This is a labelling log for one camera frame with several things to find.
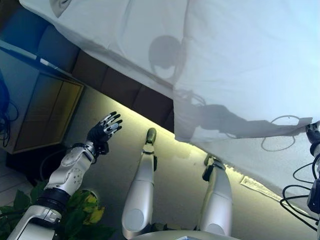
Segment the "white cloth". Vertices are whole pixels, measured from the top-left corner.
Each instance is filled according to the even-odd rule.
[[[71,0],[50,0],[50,5],[53,13],[56,17],[60,17],[61,14],[67,9]]]
[[[174,80],[176,139],[296,135],[320,120],[318,0],[191,0]]]
[[[173,98],[187,0],[73,0],[57,18],[47,0],[20,0],[87,54]]]

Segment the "floor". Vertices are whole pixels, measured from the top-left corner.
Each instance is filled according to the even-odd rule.
[[[123,129],[109,141],[110,152],[86,173],[83,187],[95,190],[106,211],[102,222],[117,229],[113,240],[123,239],[121,214],[134,177],[145,134],[157,129],[153,222],[174,223],[193,229],[197,224],[207,183],[201,178],[206,153],[174,140],[171,132],[86,88],[65,138],[65,144],[82,142],[88,130],[104,115],[117,111]],[[316,232],[304,226],[267,196],[240,185],[243,175],[227,169],[233,194],[232,236],[242,240],[316,239]]]
[[[17,190],[29,194],[31,189],[23,174],[6,167],[6,152],[0,150],[0,206],[12,205]]]

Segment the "wrinkled white fabric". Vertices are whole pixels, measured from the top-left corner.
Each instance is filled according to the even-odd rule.
[[[174,77],[176,138],[291,136],[319,121],[319,7],[190,0]]]
[[[67,9],[71,0],[49,0],[53,13],[56,17],[60,17],[61,14]]]

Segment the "robotic hand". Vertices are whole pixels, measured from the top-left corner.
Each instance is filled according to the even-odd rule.
[[[87,134],[85,143],[76,143],[64,156],[44,188],[43,194],[30,206],[8,240],[52,240],[69,198],[79,189],[85,172],[99,155],[109,152],[108,140],[122,127],[122,120],[112,112]]]
[[[95,159],[97,159],[99,155],[105,155],[108,153],[108,140],[115,134],[115,132],[119,131],[122,128],[122,126],[120,126],[122,120],[114,122],[119,117],[120,114],[117,114],[116,111],[111,112],[89,131],[86,138],[86,144],[89,146],[93,146],[95,150]]]

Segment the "wooden cabinet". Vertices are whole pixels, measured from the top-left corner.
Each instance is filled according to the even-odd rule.
[[[20,66],[24,72],[12,72],[12,66]],[[17,121],[11,124],[11,138],[4,149],[14,154],[61,143],[83,85],[37,69],[2,51],[0,71],[10,99],[20,113]]]

